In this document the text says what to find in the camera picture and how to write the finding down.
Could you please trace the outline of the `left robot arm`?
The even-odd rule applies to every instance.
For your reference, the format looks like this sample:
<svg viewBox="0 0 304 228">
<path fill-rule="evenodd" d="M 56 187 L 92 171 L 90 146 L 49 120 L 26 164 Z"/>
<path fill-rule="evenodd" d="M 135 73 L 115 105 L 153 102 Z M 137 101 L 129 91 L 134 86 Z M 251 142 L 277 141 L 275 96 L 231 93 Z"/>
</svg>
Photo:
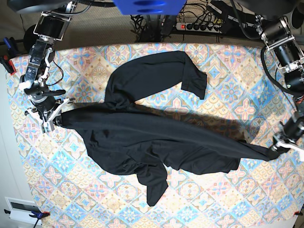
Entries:
<svg viewBox="0 0 304 228">
<path fill-rule="evenodd" d="M 285 15 L 299 5 L 298 0 L 240 0 L 239 4 L 256 17 L 258 37 L 264 42 L 261 61 L 268 79 L 294 98 L 297 112 L 277 134 L 277 140 L 296 142 L 304 133 L 304 53 L 293 36 Z M 274 79 L 265 63 L 265 52 L 273 51 L 277 69 L 284 74 L 286 86 Z"/>
</svg>

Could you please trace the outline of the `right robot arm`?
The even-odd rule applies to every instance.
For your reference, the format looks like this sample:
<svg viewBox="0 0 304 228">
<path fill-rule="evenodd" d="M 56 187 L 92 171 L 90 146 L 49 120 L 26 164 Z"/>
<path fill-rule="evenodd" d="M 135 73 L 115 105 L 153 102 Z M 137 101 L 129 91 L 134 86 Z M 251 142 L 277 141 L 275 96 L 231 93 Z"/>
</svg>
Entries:
<svg viewBox="0 0 304 228">
<path fill-rule="evenodd" d="M 75 1 L 70 1 L 54 11 L 42 12 L 33 31 L 38 39 L 29 50 L 28 66 L 20 78 L 19 89 L 34 105 L 31 111 L 38 112 L 43 120 L 49 118 L 60 104 L 54 97 L 65 93 L 64 90 L 49 90 L 47 79 L 55 56 L 54 42 L 62 40 L 76 6 Z"/>
</svg>

